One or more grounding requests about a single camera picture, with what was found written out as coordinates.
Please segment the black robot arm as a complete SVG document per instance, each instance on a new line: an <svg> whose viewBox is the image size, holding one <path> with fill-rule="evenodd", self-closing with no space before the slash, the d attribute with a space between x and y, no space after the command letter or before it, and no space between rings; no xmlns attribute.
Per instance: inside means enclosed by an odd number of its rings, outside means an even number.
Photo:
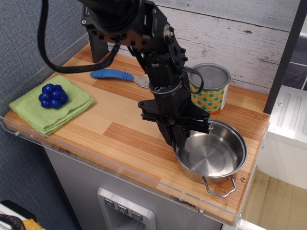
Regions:
<svg viewBox="0 0 307 230"><path fill-rule="evenodd" d="M84 0L83 5L89 34L128 47L147 74L154 98L138 106L167 144L183 148L191 131L209 133L210 114L191 101L186 51L158 7L149 0Z"/></svg>

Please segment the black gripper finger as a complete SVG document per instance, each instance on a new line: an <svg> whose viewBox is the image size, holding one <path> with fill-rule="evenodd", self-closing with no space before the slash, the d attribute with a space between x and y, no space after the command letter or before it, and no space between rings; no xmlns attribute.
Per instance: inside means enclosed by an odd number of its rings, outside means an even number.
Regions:
<svg viewBox="0 0 307 230"><path fill-rule="evenodd" d="M173 130L171 124L164 121L157 121L158 128L168 145L173 144Z"/></svg>
<svg viewBox="0 0 307 230"><path fill-rule="evenodd" d="M190 137L190 129L185 126L173 125L169 129L168 145L172 146L174 143L178 148L184 148L187 139Z"/></svg>

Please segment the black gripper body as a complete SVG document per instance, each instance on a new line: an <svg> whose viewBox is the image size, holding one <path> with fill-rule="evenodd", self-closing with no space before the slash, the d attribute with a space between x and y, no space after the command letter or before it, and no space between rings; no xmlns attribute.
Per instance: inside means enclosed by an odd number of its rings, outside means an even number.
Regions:
<svg viewBox="0 0 307 230"><path fill-rule="evenodd" d="M156 123L164 121L172 126L184 126L190 130L210 133L210 114L191 101L188 82L167 88L155 88L150 85L150 90L154 94L154 99L138 103L144 120Z"/></svg>

